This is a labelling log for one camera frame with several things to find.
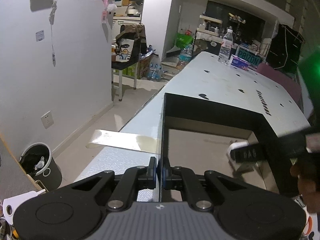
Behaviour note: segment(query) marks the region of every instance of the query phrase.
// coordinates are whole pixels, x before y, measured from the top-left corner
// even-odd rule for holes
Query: wall switch plate
[[[43,115],[41,117],[41,121],[42,121],[42,124],[43,124],[44,128],[46,128],[46,129],[48,127],[50,127],[51,125],[53,125],[53,118],[52,118],[51,111],[49,111],[45,115]]]

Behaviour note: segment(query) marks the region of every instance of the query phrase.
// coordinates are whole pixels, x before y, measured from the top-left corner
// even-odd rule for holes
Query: tiled floor
[[[119,78],[114,75],[115,85]],[[133,90],[133,80],[123,78],[123,99],[119,102],[115,89],[112,90],[114,106],[97,122],[80,135],[65,151],[55,158],[62,172],[61,186],[72,183],[90,161],[103,147],[87,149],[85,146],[96,129],[119,131],[134,114],[143,106],[166,82],[138,80],[137,89]]]

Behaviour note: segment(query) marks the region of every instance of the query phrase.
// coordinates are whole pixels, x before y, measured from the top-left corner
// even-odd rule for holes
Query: trash can
[[[44,157],[44,166],[35,169],[35,166]],[[20,165],[35,181],[40,180],[48,191],[57,189],[62,182],[62,174],[52,158],[52,153],[45,143],[33,143],[21,155]]]

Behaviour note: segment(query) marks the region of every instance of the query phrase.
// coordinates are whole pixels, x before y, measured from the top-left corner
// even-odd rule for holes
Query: sign with text poizon
[[[246,49],[239,46],[237,54],[239,58],[242,58],[249,62],[253,66],[258,66],[262,62],[262,58],[254,53],[247,51]]]

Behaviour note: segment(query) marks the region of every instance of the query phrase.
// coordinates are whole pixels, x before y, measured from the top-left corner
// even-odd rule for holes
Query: green bag
[[[184,49],[187,45],[191,44],[193,37],[190,35],[177,33],[176,45],[180,49]]]

